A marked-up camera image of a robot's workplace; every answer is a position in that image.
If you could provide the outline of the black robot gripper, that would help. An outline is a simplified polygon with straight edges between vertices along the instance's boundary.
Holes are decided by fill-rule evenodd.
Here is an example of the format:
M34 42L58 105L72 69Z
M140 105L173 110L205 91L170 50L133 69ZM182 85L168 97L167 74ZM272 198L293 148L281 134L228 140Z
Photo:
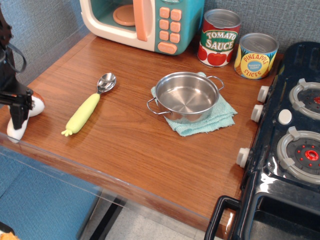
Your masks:
M23 53L10 43L12 26L9 25L4 15L0 15L0 103L9 106L13 128L19 130L29 119L32 109L33 90L20 83L16 74L22 73L27 66ZM14 53L22 57L20 69L16 68Z

